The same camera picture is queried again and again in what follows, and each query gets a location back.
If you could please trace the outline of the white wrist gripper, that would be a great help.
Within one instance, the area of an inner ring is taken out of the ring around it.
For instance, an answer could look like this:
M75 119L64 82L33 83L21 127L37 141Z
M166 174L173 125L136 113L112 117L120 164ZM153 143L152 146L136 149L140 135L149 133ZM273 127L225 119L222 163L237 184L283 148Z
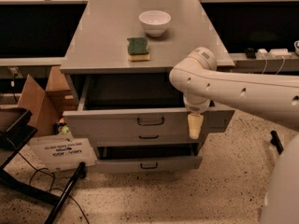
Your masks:
M192 112L188 115L190 138L197 139L204 121L204 117L200 114L203 114L208 110L210 100L205 97L195 95L183 95L183 101L185 107Z

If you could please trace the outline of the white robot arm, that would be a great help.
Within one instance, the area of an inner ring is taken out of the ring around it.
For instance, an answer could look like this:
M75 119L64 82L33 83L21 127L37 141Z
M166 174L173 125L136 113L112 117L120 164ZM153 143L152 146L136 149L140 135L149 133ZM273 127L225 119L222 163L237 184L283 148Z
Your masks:
M188 111L202 114L211 101L299 131L299 77L219 72L214 54L193 50L169 79Z

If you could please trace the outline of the white robot base body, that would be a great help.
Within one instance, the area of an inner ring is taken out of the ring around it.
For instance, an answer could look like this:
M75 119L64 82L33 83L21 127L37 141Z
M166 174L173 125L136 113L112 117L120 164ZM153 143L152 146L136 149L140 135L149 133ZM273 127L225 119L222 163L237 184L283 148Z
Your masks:
M259 224L299 224L299 134L277 160Z

